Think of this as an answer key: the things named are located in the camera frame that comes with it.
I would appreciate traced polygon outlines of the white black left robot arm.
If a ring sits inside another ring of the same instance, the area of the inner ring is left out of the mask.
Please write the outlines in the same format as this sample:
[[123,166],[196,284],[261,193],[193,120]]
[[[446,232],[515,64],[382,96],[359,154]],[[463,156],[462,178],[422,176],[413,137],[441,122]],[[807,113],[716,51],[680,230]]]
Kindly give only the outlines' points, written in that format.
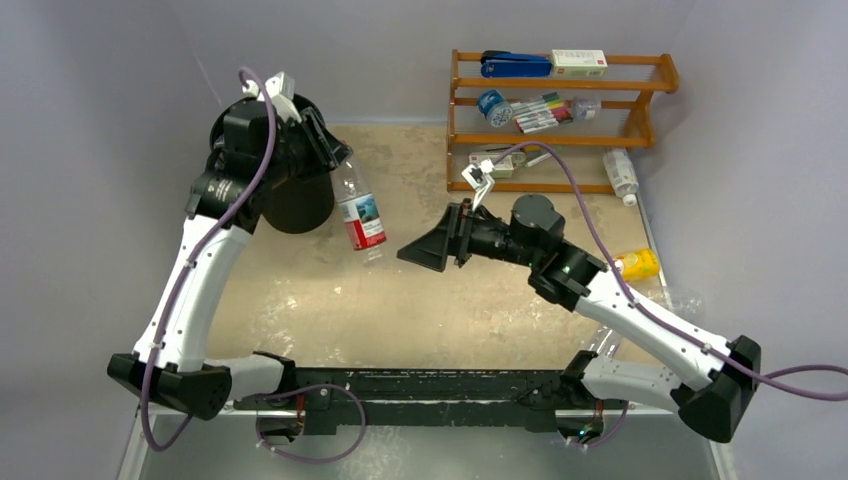
[[165,292],[133,350],[114,354],[107,367],[141,403],[210,420],[231,400],[260,395],[284,409],[297,399],[289,359],[260,351],[229,360],[207,355],[224,287],[257,225],[305,234],[334,209],[331,173],[352,149],[328,131],[311,100],[296,95],[293,105],[295,116],[277,115],[275,127],[265,104],[248,98],[215,120]]

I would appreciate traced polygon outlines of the clear bottle under right arm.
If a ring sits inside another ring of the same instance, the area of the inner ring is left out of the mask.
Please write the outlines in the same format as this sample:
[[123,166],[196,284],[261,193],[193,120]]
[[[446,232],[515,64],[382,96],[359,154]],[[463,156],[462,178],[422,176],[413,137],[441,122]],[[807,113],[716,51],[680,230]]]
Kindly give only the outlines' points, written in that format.
[[586,342],[585,349],[599,356],[614,357],[623,342],[623,336],[608,328],[598,328]]

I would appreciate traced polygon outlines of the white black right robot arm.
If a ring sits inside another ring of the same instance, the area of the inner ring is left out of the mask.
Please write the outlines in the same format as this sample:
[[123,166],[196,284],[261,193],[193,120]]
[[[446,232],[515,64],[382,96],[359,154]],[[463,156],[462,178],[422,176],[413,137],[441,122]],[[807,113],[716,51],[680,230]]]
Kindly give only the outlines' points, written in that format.
[[566,241],[564,229],[564,217],[543,195],[519,197],[509,221],[465,199],[449,204],[437,225],[397,257],[437,272],[473,256],[529,268],[528,284],[543,300],[611,328],[661,363],[650,367],[581,351],[562,376],[569,404],[636,402],[677,414],[711,441],[730,442],[759,387],[753,376],[761,346],[745,335],[729,340],[706,331],[645,297],[620,282],[615,269]]

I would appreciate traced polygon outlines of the red cap bottle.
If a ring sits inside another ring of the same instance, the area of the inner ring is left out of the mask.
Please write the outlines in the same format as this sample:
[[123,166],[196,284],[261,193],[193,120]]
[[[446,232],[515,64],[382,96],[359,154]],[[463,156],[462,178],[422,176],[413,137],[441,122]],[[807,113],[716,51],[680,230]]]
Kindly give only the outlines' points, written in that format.
[[347,156],[331,172],[334,197],[353,251],[364,267],[374,267],[385,259],[387,233],[352,147],[346,142],[342,146]]

